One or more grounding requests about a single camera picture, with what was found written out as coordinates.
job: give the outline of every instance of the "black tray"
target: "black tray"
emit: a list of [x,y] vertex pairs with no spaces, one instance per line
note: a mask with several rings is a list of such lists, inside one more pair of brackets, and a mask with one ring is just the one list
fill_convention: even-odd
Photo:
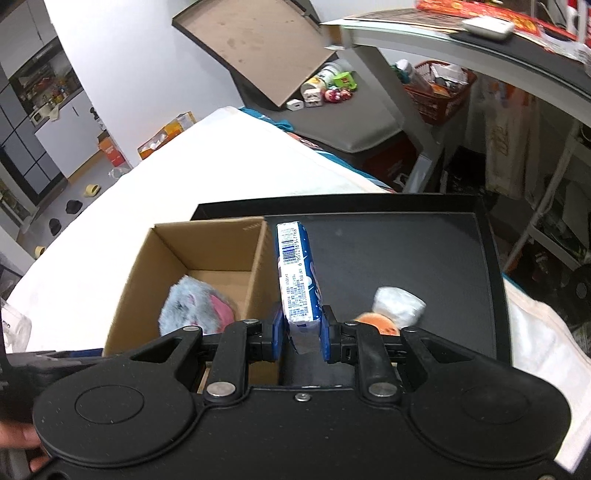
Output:
[[381,286],[423,299],[425,330],[511,363],[509,317],[480,197],[347,194],[200,205],[193,220],[265,216],[308,230],[323,303],[338,321],[371,311]]

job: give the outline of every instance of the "open cardboard box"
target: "open cardboard box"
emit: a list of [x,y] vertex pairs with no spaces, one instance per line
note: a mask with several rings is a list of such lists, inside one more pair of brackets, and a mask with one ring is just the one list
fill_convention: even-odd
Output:
[[[280,300],[273,234],[262,217],[163,223],[148,232],[125,284],[104,355],[160,336],[168,291],[183,275],[204,281],[238,307],[237,320],[263,319]],[[249,369],[251,384],[276,384],[276,364]]]
[[291,0],[197,0],[173,26],[281,106],[333,54],[304,10]]

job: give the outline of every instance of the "person's hand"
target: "person's hand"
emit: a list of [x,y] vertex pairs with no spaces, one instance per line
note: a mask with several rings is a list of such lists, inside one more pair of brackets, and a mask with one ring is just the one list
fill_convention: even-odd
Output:
[[[0,448],[33,449],[41,446],[41,440],[33,425],[11,421],[0,421]],[[31,471],[39,470],[49,457],[34,458],[29,463]]]

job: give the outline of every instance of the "white plastic bag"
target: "white plastic bag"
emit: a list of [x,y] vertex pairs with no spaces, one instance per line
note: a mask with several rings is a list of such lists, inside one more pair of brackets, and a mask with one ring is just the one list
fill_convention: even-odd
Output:
[[484,78],[486,189],[513,199],[524,190],[525,156],[531,121],[531,95]]
[[513,366],[553,384],[569,402],[570,428],[556,461],[573,472],[591,439],[591,359],[552,308],[507,280],[505,292]]
[[425,302],[406,290],[380,287],[375,293],[372,311],[392,320],[400,330],[417,323],[425,307]]

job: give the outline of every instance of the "orange plush toy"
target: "orange plush toy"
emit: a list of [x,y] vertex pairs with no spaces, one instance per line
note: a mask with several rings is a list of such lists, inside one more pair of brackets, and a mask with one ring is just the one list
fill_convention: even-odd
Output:
[[392,320],[379,313],[362,313],[355,320],[373,325],[382,335],[400,335],[400,331],[396,328]]

